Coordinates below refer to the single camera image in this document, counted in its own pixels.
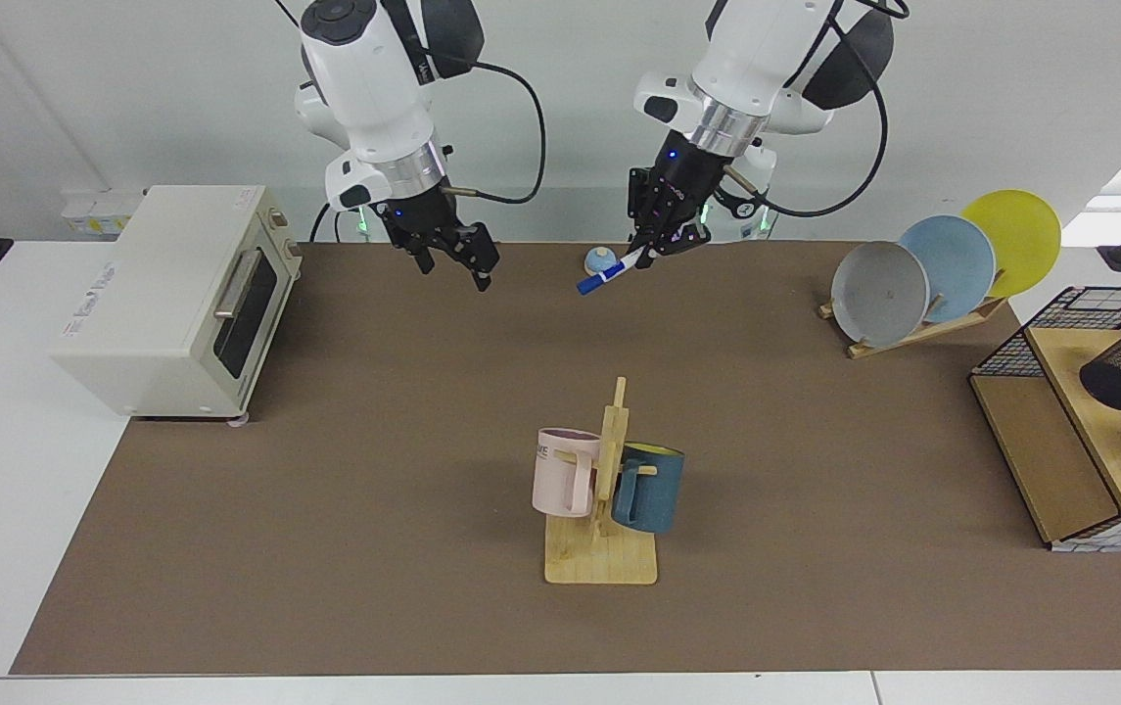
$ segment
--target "brown table mat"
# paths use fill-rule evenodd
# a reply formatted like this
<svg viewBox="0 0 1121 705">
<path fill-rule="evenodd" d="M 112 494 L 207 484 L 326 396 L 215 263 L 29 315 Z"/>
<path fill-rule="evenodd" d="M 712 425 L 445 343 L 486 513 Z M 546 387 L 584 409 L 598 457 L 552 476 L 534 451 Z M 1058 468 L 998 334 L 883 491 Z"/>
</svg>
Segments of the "brown table mat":
<svg viewBox="0 0 1121 705">
<path fill-rule="evenodd" d="M 1121 669 L 1121 554 L 1049 554 L 966 373 L 816 317 L 851 244 L 703 247 L 580 298 L 305 249 L 252 421 L 129 425 L 15 674 Z M 543 581 L 535 432 L 688 453 L 654 587 Z"/>
</svg>

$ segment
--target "black cable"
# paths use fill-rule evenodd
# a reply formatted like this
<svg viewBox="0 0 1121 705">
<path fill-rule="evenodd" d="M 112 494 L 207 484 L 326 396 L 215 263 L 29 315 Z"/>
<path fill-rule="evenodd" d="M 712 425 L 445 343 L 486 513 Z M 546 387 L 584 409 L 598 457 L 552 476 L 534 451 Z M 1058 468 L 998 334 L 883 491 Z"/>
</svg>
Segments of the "black cable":
<svg viewBox="0 0 1121 705">
<path fill-rule="evenodd" d="M 908 19 L 908 1 L 906 0 L 855 0 L 856 3 L 868 6 L 872 10 L 882 12 L 883 15 L 890 15 L 892 19 Z M 887 3 L 896 3 L 900 7 L 899 10 L 888 8 Z"/>
<path fill-rule="evenodd" d="M 291 26 L 295 26 L 295 28 L 299 27 L 299 19 L 295 19 L 295 15 L 291 15 L 290 10 L 286 9 L 286 4 L 282 4 L 282 0 L 274 0 L 274 3 L 277 3 L 278 8 L 281 8 L 282 12 L 286 12 L 286 17 L 287 19 L 290 19 Z"/>
<path fill-rule="evenodd" d="M 878 77 L 873 76 L 873 72 L 870 71 L 869 64 L 864 63 L 864 57 L 861 57 L 860 52 L 856 52 L 855 46 L 846 39 L 846 31 L 843 31 L 843 27 L 839 27 L 839 22 L 834 18 L 825 19 L 825 24 L 828 24 L 830 28 L 834 30 L 834 35 L 839 36 L 839 43 L 846 46 L 847 52 L 851 52 L 855 57 L 855 65 L 861 68 L 861 73 L 864 74 L 864 81 L 868 81 L 870 89 L 873 92 L 873 99 L 878 102 L 878 117 L 882 120 L 882 136 L 878 139 L 878 156 L 873 158 L 873 166 L 870 167 L 869 175 L 865 175 L 864 180 L 851 193 L 851 196 L 843 197 L 837 204 L 828 206 L 828 208 L 823 208 L 819 211 L 794 211 L 791 208 L 785 208 L 782 205 L 777 205 L 775 202 L 769 201 L 765 193 L 752 192 L 752 197 L 760 205 L 766 205 L 768 208 L 777 211 L 782 215 L 791 215 L 794 219 L 819 219 L 821 215 L 828 215 L 846 208 L 851 205 L 858 197 L 863 195 L 864 191 L 873 183 L 873 178 L 878 175 L 878 169 L 882 168 L 882 158 L 886 157 L 886 145 L 888 133 L 890 133 L 891 120 L 886 112 L 886 98 L 882 98 L 882 90 L 878 87 Z"/>
<path fill-rule="evenodd" d="M 825 15 L 825 24 L 827 24 L 827 26 L 830 24 L 830 19 L 839 17 L 839 9 L 842 9 L 842 6 L 843 6 L 843 0 L 834 0 L 834 4 L 831 4 L 830 13 Z M 803 59 L 802 62 L 799 62 L 799 67 L 796 68 L 796 73 L 793 73 L 791 77 L 788 77 L 788 80 L 785 81 L 782 85 L 788 86 L 791 85 L 794 82 L 796 82 L 797 77 L 799 77 L 799 74 L 803 73 L 803 68 L 805 68 L 805 66 L 808 65 L 808 62 L 810 62 L 812 57 L 814 57 L 814 55 L 816 54 L 816 49 L 821 48 L 821 43 L 825 40 L 825 30 L 827 30 L 826 26 L 823 26 L 819 28 L 819 30 L 816 30 L 816 38 L 812 40 L 812 46 L 809 46 L 808 52 L 805 55 L 803 55 Z"/>
<path fill-rule="evenodd" d="M 528 204 L 538 195 L 538 189 L 543 187 L 543 175 L 547 170 L 547 123 L 543 117 L 543 102 L 538 100 L 538 93 L 535 93 L 534 86 L 529 85 L 528 81 L 525 81 L 525 76 L 512 71 L 512 68 L 504 68 L 503 66 L 494 66 L 494 64 L 488 64 L 484 62 L 470 62 L 466 58 L 456 58 L 452 55 L 441 54 L 437 52 L 432 52 L 430 49 L 421 46 L 421 52 L 429 54 L 430 57 L 446 58 L 448 62 L 465 64 L 465 66 L 472 66 L 474 68 L 482 68 L 485 72 L 493 72 L 497 74 L 506 75 L 510 80 L 520 83 L 526 92 L 529 93 L 529 99 L 534 100 L 534 111 L 538 114 L 538 174 L 537 178 L 534 179 L 534 188 L 529 189 L 529 195 L 525 197 L 507 197 L 507 196 L 494 196 L 493 193 L 485 193 L 476 188 L 471 188 L 472 197 L 484 197 L 485 201 L 493 201 L 494 204 L 508 204 L 508 205 L 520 205 Z"/>
<path fill-rule="evenodd" d="M 317 213 L 317 220 L 313 221 L 313 234 L 308 236 L 308 242 L 317 241 L 317 229 L 321 228 L 321 221 L 324 220 L 324 214 L 328 213 L 328 204 L 321 206 L 321 213 Z"/>
</svg>

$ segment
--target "oven window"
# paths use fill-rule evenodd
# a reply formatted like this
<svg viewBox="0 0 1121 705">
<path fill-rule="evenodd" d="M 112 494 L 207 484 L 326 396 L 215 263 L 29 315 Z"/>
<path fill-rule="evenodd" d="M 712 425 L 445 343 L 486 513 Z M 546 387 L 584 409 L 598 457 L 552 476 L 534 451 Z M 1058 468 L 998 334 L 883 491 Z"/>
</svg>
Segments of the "oven window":
<svg viewBox="0 0 1121 705">
<path fill-rule="evenodd" d="M 263 325 L 265 312 L 269 300 L 274 299 L 275 290 L 277 290 L 277 269 L 274 269 L 268 258 L 260 258 L 259 268 L 251 278 L 251 286 L 248 287 L 242 308 L 239 309 L 238 316 L 221 324 L 221 333 L 216 334 L 216 343 L 213 346 L 216 359 L 234 379 L 243 375 L 243 367 L 247 365 L 247 358 L 251 355 L 251 345 L 256 343 L 259 326 Z"/>
</svg>

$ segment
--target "mug handle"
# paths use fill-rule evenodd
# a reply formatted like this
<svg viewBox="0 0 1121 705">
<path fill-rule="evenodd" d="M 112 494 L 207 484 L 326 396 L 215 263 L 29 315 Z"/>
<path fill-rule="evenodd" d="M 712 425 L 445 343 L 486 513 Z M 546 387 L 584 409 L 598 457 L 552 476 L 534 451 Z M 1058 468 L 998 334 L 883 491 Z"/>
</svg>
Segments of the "mug handle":
<svg viewBox="0 0 1121 705">
<path fill-rule="evenodd" d="M 642 461 L 630 458 L 623 463 L 622 485 L 618 488 L 617 501 L 613 503 L 613 518 L 620 525 L 634 521 L 634 488 L 638 485 L 638 469 Z"/>
<path fill-rule="evenodd" d="M 586 491 L 591 490 L 591 467 L 593 462 L 589 453 L 577 451 L 574 455 L 577 456 L 577 471 L 573 474 L 573 491 L 568 493 L 568 501 L 565 503 L 569 512 L 575 512 L 577 504 L 583 500 Z"/>
</svg>

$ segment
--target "blue mug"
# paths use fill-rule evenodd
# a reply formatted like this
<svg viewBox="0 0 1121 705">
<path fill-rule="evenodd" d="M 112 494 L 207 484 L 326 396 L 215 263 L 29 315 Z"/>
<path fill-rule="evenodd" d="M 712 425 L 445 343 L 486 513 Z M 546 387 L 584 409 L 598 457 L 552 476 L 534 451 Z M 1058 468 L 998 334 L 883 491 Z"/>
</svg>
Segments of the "blue mug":
<svg viewBox="0 0 1121 705">
<path fill-rule="evenodd" d="M 627 443 L 613 497 L 613 521 L 646 532 L 670 530 L 685 458 L 673 447 Z M 655 474 L 641 473 L 645 465 L 655 467 Z"/>
</svg>

